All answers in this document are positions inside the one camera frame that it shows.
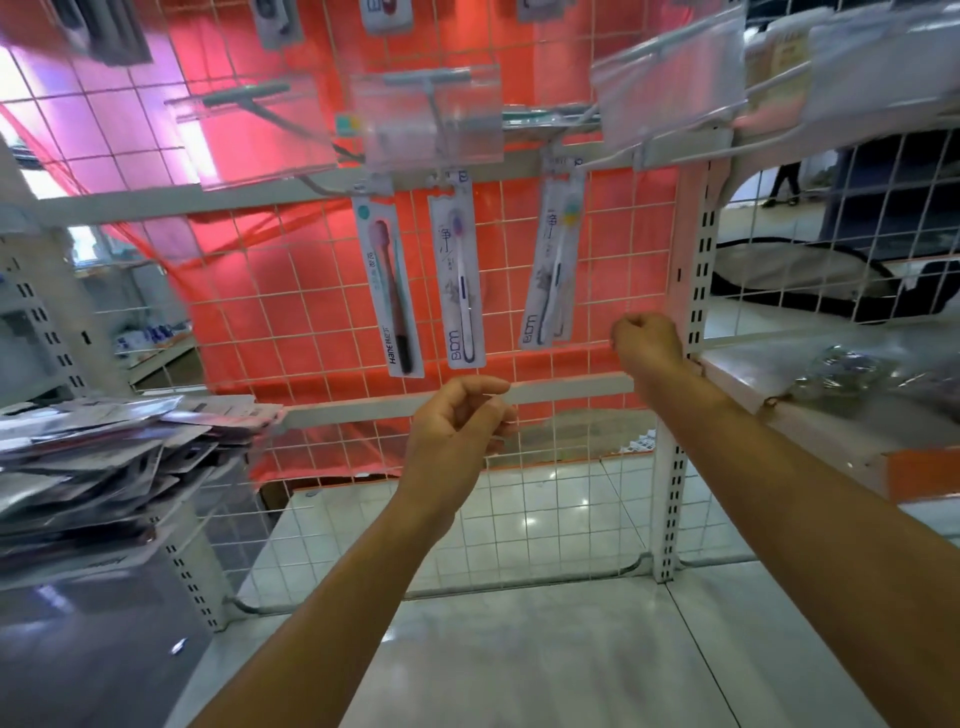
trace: hand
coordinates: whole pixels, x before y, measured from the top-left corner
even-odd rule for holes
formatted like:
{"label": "hand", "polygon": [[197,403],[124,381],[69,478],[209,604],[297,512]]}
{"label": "hand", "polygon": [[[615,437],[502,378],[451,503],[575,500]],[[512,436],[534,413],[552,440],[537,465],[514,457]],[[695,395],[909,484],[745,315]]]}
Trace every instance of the hand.
{"label": "hand", "polygon": [[495,376],[460,376],[414,415],[403,476],[394,501],[438,541],[476,485],[486,454],[500,452],[516,431],[516,408],[498,395],[510,383]]}
{"label": "hand", "polygon": [[635,313],[613,325],[613,350],[623,371],[634,378],[636,393],[650,395],[686,371],[684,347],[673,322],[661,313]]}

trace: toothbrush package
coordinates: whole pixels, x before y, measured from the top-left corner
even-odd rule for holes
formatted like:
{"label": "toothbrush package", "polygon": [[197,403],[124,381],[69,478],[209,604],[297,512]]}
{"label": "toothbrush package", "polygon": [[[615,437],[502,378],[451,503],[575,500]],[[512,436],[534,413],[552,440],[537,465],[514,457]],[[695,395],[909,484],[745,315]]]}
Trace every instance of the toothbrush package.
{"label": "toothbrush package", "polygon": [[569,341],[573,333],[585,183],[585,175],[575,167],[569,174],[548,174],[543,178],[537,248],[520,332],[521,349],[546,349],[554,341]]}
{"label": "toothbrush package", "polygon": [[423,376],[417,321],[410,298],[410,281],[396,207],[353,198],[353,216],[367,268],[373,310],[380,326],[383,353],[390,376]]}
{"label": "toothbrush package", "polygon": [[446,175],[453,184],[453,194],[429,198],[444,348],[451,369],[474,369],[487,364],[487,350],[483,340],[473,188],[467,170]]}

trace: person's leg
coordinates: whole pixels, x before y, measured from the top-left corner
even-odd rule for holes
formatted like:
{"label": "person's leg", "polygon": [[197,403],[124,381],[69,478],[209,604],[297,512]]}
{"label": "person's leg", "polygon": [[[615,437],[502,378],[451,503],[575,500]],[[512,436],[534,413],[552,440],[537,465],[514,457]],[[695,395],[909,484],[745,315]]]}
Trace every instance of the person's leg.
{"label": "person's leg", "polygon": [[796,205],[800,201],[800,163],[796,161],[793,164],[784,164],[780,169],[790,185],[790,192],[793,193],[787,204]]}
{"label": "person's leg", "polygon": [[770,198],[763,203],[764,207],[773,207],[777,204],[777,194],[780,192],[780,185],[786,179],[786,167],[781,165],[777,170],[777,176],[774,178],[774,186],[770,190]]}

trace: forearm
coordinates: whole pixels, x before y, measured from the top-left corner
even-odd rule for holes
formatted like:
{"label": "forearm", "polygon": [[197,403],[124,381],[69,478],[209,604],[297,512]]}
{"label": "forearm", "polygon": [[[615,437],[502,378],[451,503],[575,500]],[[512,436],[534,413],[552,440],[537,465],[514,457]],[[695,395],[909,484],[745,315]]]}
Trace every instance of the forearm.
{"label": "forearm", "polygon": [[192,728],[339,725],[432,545],[428,533],[391,503]]}
{"label": "forearm", "polygon": [[887,721],[960,724],[960,552],[701,377],[676,373],[650,400]]}

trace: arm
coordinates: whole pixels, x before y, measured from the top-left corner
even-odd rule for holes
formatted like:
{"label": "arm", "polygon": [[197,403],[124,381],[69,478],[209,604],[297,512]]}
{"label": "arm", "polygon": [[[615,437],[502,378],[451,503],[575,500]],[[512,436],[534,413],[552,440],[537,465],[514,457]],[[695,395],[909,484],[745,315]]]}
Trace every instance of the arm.
{"label": "arm", "polygon": [[417,412],[390,504],[192,728],[340,724],[423,557],[473,490],[484,455],[502,447],[493,438],[514,429],[516,411],[490,397],[509,387],[492,376],[453,379]]}
{"label": "arm", "polygon": [[960,550],[685,366],[672,322],[613,342],[757,557],[891,726],[960,725]]}

